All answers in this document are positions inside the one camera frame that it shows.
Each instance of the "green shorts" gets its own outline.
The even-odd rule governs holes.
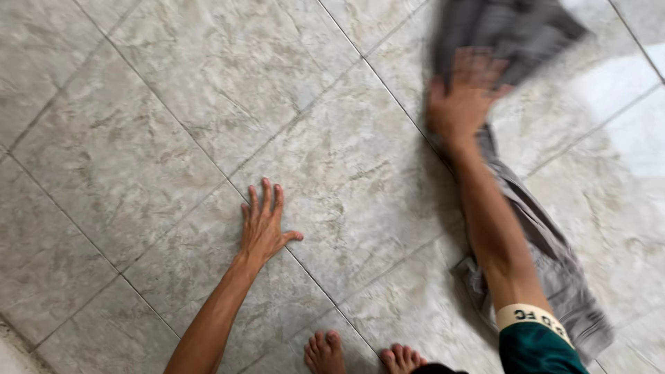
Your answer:
[[[497,313],[497,324],[506,374],[588,374],[563,326],[545,310],[508,305]]]

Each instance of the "foot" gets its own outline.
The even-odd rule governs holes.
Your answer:
[[[314,374],[346,374],[342,358],[342,339],[335,330],[317,331],[305,345],[305,363]]]
[[[410,374],[413,370],[427,364],[427,360],[420,357],[420,353],[399,344],[393,344],[392,349],[384,349],[381,352],[381,361],[389,374]]]

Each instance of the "hand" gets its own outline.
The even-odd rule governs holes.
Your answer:
[[[240,253],[248,258],[256,260],[262,266],[270,260],[279,250],[291,240],[302,240],[303,235],[298,231],[288,231],[282,234],[281,220],[282,208],[284,206],[284,191],[282,186],[275,185],[275,209],[270,211],[273,195],[270,181],[264,178],[263,203],[259,207],[259,198],[256,196],[256,188],[249,187],[249,201],[251,207],[242,204],[243,237],[240,241]]]
[[[446,94],[440,77],[430,82],[429,126],[442,137],[451,156],[475,144],[475,132],[485,123],[489,108],[512,89],[503,85],[498,91],[493,90],[507,61],[492,61],[490,54],[491,49],[485,47],[459,48],[449,93]]]

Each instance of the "tile floor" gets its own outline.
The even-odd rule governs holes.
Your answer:
[[[593,35],[492,113],[617,326],[590,372],[665,370],[665,3],[564,0]],[[438,0],[0,4],[0,314],[65,373],[161,373],[228,267],[245,189],[306,240],[262,270],[221,373],[350,373],[394,341],[500,373],[448,269],[456,187],[424,141]]]

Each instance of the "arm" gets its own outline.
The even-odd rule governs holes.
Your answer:
[[[460,49],[452,88],[430,87],[428,118],[446,145],[460,189],[471,246],[487,280],[495,310],[526,303],[552,312],[540,286],[517,217],[487,169],[475,142],[490,106],[510,87],[492,91],[505,68],[490,66],[487,49]]]
[[[270,182],[264,178],[262,184],[262,206],[259,207],[254,186],[249,187],[251,207],[242,205],[245,221],[240,252],[185,331],[164,374],[215,373],[233,320],[259,270],[289,240],[303,239],[303,235],[296,231],[281,232],[282,187],[275,185],[275,209],[271,212]]]

